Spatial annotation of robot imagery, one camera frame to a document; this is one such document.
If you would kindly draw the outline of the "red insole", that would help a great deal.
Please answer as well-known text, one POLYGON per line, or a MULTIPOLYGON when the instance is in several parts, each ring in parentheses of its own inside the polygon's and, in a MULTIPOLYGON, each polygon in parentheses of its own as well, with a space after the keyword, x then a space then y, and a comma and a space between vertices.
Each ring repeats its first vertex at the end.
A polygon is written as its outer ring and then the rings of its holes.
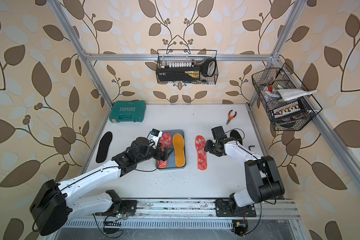
POLYGON ((207 153, 205 152, 206 140, 203 136, 196 136, 195 139, 195 147, 197 150, 197 158, 198 158, 198 169, 199 170, 206 170, 208 163, 207 163, 207 153))
MULTIPOLYGON (((169 147, 171 146, 172 135, 170 133, 163 133, 159 142, 161 143, 161 146, 160 146, 161 151, 164 153, 167 153, 169 147)), ((158 168, 164 169, 167 167, 167 164, 168 164, 167 160, 165 160, 165 161, 160 160, 158 162, 158 168)))

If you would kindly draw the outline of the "black insole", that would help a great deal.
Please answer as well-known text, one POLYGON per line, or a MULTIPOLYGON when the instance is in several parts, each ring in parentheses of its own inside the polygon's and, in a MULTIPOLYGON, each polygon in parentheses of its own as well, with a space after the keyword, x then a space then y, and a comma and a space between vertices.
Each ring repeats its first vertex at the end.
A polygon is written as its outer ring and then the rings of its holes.
POLYGON ((237 131, 237 130, 232 130, 230 132, 230 137, 234 138, 235 140, 237 140, 237 142, 242 145, 243 144, 243 137, 241 136, 241 134, 237 131))
POLYGON ((110 144, 113 140, 112 132, 106 132, 99 142, 98 152, 96 155, 96 163, 103 163, 107 159, 110 144))

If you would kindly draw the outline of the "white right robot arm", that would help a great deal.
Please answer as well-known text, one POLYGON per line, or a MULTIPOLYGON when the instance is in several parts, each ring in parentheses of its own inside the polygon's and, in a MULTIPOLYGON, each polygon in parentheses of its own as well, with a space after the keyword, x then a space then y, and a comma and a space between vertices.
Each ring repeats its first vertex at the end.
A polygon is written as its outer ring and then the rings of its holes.
POLYGON ((238 215, 250 205, 276 199, 285 194, 275 160, 261 156, 240 144, 234 137, 227 137, 222 126, 212 129, 213 140, 208 140, 205 152, 217 157, 229 156, 245 168, 246 188, 230 195, 229 208, 238 215))

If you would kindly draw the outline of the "yellow insole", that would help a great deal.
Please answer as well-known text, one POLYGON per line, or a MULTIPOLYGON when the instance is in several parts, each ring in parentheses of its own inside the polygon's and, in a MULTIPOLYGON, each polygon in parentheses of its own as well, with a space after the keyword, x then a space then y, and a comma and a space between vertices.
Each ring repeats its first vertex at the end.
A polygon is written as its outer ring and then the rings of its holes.
POLYGON ((186 164, 185 151, 184 151, 185 140, 181 134, 176 133, 173 136, 173 147, 175 150, 175 165, 178 168, 181 168, 186 164))

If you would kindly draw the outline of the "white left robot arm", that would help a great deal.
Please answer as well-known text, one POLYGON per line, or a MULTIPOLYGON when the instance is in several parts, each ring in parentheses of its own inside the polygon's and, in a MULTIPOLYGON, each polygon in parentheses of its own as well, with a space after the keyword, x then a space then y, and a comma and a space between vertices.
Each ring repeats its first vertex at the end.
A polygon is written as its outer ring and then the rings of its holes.
POLYGON ((122 199, 116 191, 107 190, 94 197, 85 197, 85 194, 135 171, 141 162, 166 161, 173 152, 174 148, 139 137, 125 151, 92 171, 58 183, 45 182, 30 207, 33 231, 47 236, 71 219, 95 213, 114 215, 122 209, 122 199))

